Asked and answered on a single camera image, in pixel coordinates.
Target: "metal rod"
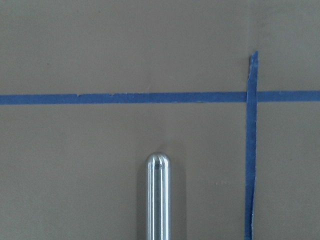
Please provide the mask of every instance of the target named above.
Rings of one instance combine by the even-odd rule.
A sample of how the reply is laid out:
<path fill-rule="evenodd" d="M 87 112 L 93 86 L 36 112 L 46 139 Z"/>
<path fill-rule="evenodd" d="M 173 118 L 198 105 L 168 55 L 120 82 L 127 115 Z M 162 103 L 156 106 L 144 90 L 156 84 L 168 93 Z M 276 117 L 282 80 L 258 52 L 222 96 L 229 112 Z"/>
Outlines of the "metal rod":
<path fill-rule="evenodd" d="M 171 163 L 156 152 L 146 161 L 146 240 L 171 239 Z"/>

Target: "blue painter's tape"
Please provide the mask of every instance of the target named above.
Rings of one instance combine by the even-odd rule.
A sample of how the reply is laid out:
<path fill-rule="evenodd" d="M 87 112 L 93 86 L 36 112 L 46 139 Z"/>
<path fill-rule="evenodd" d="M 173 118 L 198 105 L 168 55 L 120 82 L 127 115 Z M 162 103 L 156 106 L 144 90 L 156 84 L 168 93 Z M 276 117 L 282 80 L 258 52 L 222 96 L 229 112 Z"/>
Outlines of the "blue painter's tape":
<path fill-rule="evenodd" d="M 244 103 L 246 92 L 0 95 L 0 105 Z"/>
<path fill-rule="evenodd" d="M 259 91 L 258 102 L 320 101 L 320 91 Z"/>
<path fill-rule="evenodd" d="M 257 84 L 258 52 L 250 59 L 250 71 L 246 96 L 246 153 L 245 153 L 245 219 L 244 240 L 253 239 L 256 189 L 257 149 Z"/>

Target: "beige background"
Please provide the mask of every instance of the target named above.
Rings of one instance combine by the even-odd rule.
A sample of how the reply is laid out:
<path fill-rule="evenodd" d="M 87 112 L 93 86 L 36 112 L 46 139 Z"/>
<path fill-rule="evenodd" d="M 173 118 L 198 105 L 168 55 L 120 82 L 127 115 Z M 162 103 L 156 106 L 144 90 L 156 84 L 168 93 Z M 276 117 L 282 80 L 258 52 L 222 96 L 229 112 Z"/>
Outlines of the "beige background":
<path fill-rule="evenodd" d="M 315 0 L 0 0 L 0 94 L 320 90 Z M 255 239 L 320 238 L 318 102 L 259 103 Z M 0 106 L 0 239 L 141 240 L 172 160 L 172 239 L 244 237 L 245 103 Z"/>

